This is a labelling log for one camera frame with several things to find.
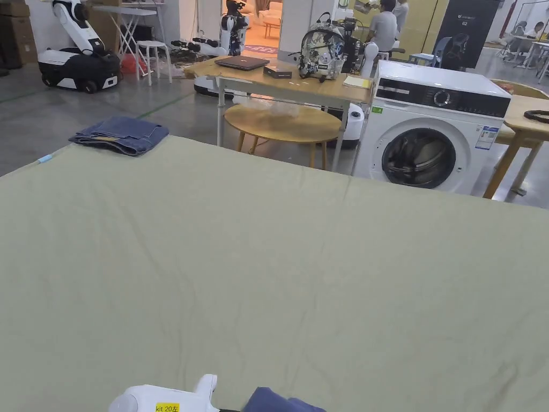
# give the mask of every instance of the black box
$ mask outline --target black box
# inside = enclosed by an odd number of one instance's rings
[[[292,72],[288,69],[279,68],[276,65],[267,65],[263,67],[263,73],[275,79],[291,79]]]

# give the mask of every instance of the yellow label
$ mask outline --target yellow label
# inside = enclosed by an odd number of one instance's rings
[[[108,137],[108,136],[96,136],[93,139],[101,140],[102,142],[116,142],[118,140],[117,137]]]
[[[157,403],[156,412],[181,412],[178,403]]]

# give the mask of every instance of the red bag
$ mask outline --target red bag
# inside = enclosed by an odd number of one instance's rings
[[[147,65],[143,60],[141,60],[141,57],[139,59],[139,66],[141,66],[141,69],[144,73],[147,72]],[[124,55],[124,59],[122,59],[122,66],[120,68],[120,71],[124,74],[135,74],[136,72],[136,58],[131,53],[127,53]]]

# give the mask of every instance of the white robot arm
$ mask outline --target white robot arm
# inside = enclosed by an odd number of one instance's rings
[[[53,0],[53,14],[83,54],[105,55],[105,45],[88,23],[88,11],[80,0]]]

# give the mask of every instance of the white desk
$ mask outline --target white desk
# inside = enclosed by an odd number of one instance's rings
[[[119,55],[121,57],[124,56],[124,54],[127,53],[127,51],[130,51],[130,53],[135,58],[136,54],[132,51],[131,44],[135,46],[136,53],[138,53],[139,57],[143,61],[145,61],[145,56],[141,51],[139,50],[139,47],[137,47],[137,44],[135,40],[133,39],[133,33],[135,32],[135,29],[137,27],[137,24],[139,23],[139,19],[141,17],[146,16],[155,16],[158,15],[156,10],[148,10],[148,9],[138,9],[138,8],[130,8],[130,7],[117,7],[112,5],[97,5],[93,7],[95,10],[98,10],[100,12],[109,13],[111,20],[113,21],[114,25],[116,26],[116,29],[118,30],[118,33],[120,35],[120,47],[119,47]],[[124,27],[126,28],[126,32],[122,33],[122,30],[120,30],[120,26],[118,25],[116,19],[113,17],[113,14],[120,14],[122,16],[122,24],[124,24]],[[124,16],[130,16],[130,20],[126,21],[124,19]],[[141,68],[141,65],[138,65],[139,67],[139,73],[142,76],[147,75],[148,73],[144,71],[144,69]]]

